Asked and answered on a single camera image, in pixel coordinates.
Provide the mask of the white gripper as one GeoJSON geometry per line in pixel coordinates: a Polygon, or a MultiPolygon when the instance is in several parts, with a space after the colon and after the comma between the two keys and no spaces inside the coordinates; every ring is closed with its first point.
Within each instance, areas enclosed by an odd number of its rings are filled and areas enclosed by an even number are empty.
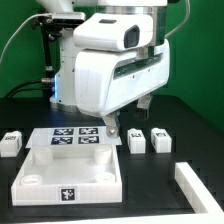
{"type": "Polygon", "coordinates": [[[136,50],[122,53],[83,50],[78,54],[75,62],[77,107],[84,114],[103,117],[108,137],[119,137],[119,113],[114,111],[137,99],[135,117],[138,120],[148,119],[152,102],[152,96],[148,93],[168,81],[168,41],[156,46],[154,53],[159,59],[157,63],[129,71],[119,78],[114,77],[115,68],[125,63],[131,64],[136,59],[136,50]]]}

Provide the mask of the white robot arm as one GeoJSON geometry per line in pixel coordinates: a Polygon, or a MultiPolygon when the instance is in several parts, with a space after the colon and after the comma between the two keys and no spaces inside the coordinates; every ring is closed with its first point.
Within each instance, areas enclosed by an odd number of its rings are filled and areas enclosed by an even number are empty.
{"type": "Polygon", "coordinates": [[[149,116],[151,93],[169,78],[168,0],[36,0],[59,29],[61,65],[54,106],[99,117],[119,136],[119,110],[136,102],[149,116]]]}

